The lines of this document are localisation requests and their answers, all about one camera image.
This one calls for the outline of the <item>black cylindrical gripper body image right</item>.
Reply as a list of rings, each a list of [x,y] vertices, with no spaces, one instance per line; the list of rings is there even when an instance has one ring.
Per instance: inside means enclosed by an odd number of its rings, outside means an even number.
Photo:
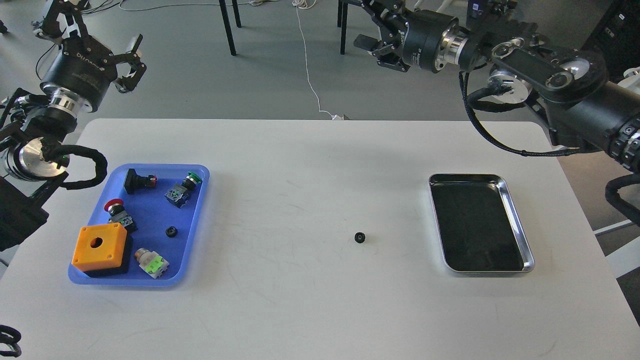
[[[457,17],[430,10],[405,13],[406,32],[400,59],[408,67],[438,73],[460,60],[461,32]]]

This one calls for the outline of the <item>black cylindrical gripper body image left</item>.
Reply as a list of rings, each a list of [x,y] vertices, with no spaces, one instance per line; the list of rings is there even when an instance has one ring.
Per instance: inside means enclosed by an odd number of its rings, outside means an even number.
[[[39,87],[48,95],[59,88],[71,91],[86,101],[89,113],[94,113],[118,73],[115,64],[105,63],[109,56],[105,46],[94,44],[89,48],[87,52],[79,39],[64,39]]]

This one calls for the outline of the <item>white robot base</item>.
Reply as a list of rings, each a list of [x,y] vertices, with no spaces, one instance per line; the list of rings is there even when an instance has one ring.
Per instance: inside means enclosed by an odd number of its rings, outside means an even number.
[[[635,94],[640,95],[640,67],[628,68],[623,73],[623,79],[617,84]]]

